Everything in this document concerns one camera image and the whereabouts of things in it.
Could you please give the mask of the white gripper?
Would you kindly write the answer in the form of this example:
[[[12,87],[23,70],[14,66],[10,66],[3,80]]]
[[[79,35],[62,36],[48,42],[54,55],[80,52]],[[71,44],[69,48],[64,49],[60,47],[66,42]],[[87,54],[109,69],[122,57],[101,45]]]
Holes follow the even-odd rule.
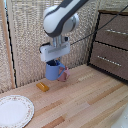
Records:
[[[70,43],[65,42],[60,47],[54,47],[52,45],[45,45],[40,47],[40,56],[43,62],[48,62],[50,60],[56,59],[63,55],[70,53]],[[61,64],[60,59],[56,59],[56,64]]]

